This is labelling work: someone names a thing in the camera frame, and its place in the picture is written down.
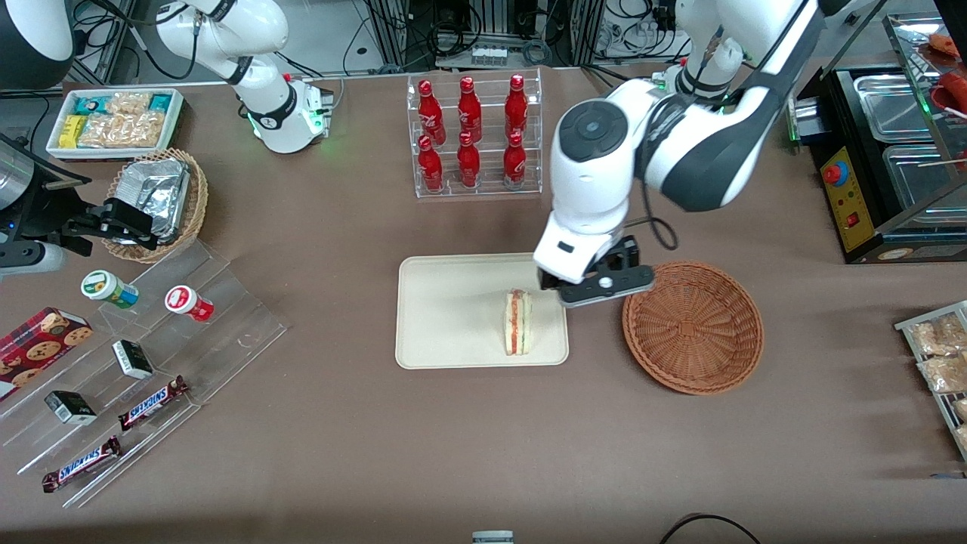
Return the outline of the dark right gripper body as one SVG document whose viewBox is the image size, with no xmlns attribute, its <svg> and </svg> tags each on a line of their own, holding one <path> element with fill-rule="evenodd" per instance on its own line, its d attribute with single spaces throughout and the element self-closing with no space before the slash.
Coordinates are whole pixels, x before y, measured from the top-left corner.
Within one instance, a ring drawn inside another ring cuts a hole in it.
<svg viewBox="0 0 967 544">
<path fill-rule="evenodd" d="M 90 204 L 76 188 L 92 182 L 2 138 L 2 243 L 32 240 L 53 245 L 90 245 L 66 225 Z"/>
</svg>

